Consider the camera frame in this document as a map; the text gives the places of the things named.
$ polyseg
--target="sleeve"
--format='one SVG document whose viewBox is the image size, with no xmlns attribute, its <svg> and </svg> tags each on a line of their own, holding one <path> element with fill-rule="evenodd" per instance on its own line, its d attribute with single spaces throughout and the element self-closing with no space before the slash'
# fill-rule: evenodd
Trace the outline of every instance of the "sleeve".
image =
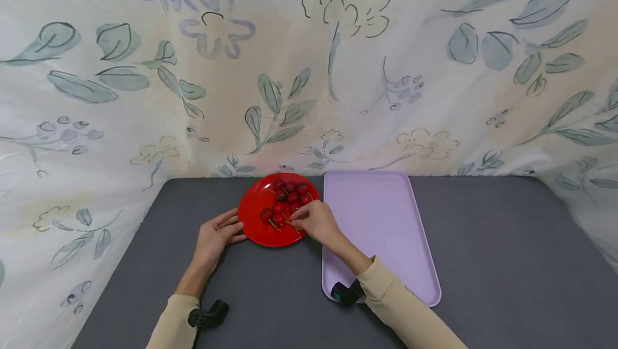
<svg viewBox="0 0 618 349">
<path fill-rule="evenodd" d="M 197 328 L 188 323 L 189 314 L 199 309 L 200 301 L 194 296 L 174 294 L 159 317 L 146 349 L 191 349 Z"/>
<path fill-rule="evenodd" d="M 408 348 L 465 349 L 461 340 L 423 301 L 374 257 L 358 276 L 365 303 L 390 326 Z"/>
</svg>

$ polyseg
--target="plate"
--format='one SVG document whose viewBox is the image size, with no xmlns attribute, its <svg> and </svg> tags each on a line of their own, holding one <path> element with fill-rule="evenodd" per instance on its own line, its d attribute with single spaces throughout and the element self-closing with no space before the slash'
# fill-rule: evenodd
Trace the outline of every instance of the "plate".
<svg viewBox="0 0 618 349">
<path fill-rule="evenodd" d="M 318 191 L 313 184 L 308 179 L 297 174 L 277 173 L 263 177 L 255 182 L 240 200 L 238 219 L 245 224 L 243 232 L 247 235 L 247 238 L 265 247 L 288 246 L 306 235 L 304 231 L 299 231 L 297 234 L 295 228 L 289 224 L 281 227 L 281 232 L 279 232 L 276 228 L 270 224 L 265 224 L 260 219 L 260 212 L 264 208 L 271 208 L 276 202 L 274 199 L 274 188 L 272 187 L 276 179 L 283 179 L 285 182 L 307 183 L 309 194 L 313 196 L 313 199 L 319 199 Z M 288 206 L 286 207 L 284 214 L 287 219 L 290 219 L 290 210 Z"/>
</svg>

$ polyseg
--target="lavender tray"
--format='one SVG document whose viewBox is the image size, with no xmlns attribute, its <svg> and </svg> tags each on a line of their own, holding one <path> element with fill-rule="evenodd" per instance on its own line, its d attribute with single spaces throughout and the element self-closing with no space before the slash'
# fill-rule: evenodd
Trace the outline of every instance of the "lavender tray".
<svg viewBox="0 0 618 349">
<path fill-rule="evenodd" d="M 442 290 L 416 206 L 410 179 L 390 171 L 334 170 L 324 177 L 324 202 L 341 231 L 367 256 L 377 255 L 403 284 L 428 307 Z M 340 281 L 350 286 L 354 275 L 341 260 L 322 249 L 322 291 Z"/>
</svg>

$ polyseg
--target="gray tabletop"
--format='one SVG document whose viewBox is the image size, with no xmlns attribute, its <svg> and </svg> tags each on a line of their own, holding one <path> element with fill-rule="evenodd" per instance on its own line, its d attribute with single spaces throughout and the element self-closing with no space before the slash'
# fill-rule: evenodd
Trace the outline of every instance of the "gray tabletop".
<svg viewBox="0 0 618 349">
<path fill-rule="evenodd" d="M 322 178 L 310 179 L 322 195 Z M 178 179 L 156 198 L 73 348 L 144 348 L 205 220 L 255 179 Z M 537 181 L 413 177 L 443 297 L 435 312 L 470 348 L 617 348 L 618 276 Z M 404 348 L 365 306 L 321 286 L 321 247 L 229 248 L 203 308 L 230 304 L 197 348 Z"/>
</svg>

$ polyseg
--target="floral fabric backdrop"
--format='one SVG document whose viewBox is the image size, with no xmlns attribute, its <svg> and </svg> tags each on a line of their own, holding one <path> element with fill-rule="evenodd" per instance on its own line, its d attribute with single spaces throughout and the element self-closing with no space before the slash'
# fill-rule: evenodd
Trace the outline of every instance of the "floral fabric backdrop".
<svg viewBox="0 0 618 349">
<path fill-rule="evenodd" d="M 0 344 L 69 348 L 175 177 L 528 175 L 618 270 L 618 0 L 0 0 Z"/>
</svg>

